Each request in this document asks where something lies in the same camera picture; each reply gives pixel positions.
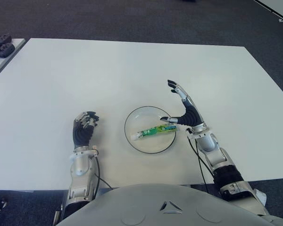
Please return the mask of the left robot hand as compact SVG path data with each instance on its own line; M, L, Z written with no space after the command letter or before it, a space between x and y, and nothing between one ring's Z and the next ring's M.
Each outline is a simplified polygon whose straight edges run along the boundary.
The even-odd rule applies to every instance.
M74 148L88 146L94 129L99 121L95 112L86 111L80 113L73 121L73 143Z

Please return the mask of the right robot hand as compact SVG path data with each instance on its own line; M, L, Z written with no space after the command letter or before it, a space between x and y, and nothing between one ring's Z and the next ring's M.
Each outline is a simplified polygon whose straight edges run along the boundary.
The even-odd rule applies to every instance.
M172 88L171 92L180 96L182 104L185 107L185 113L180 117L161 117L160 120L189 126L192 128L192 131L196 133L208 130L208 126L188 93L175 81L167 80L167 82L168 86Z

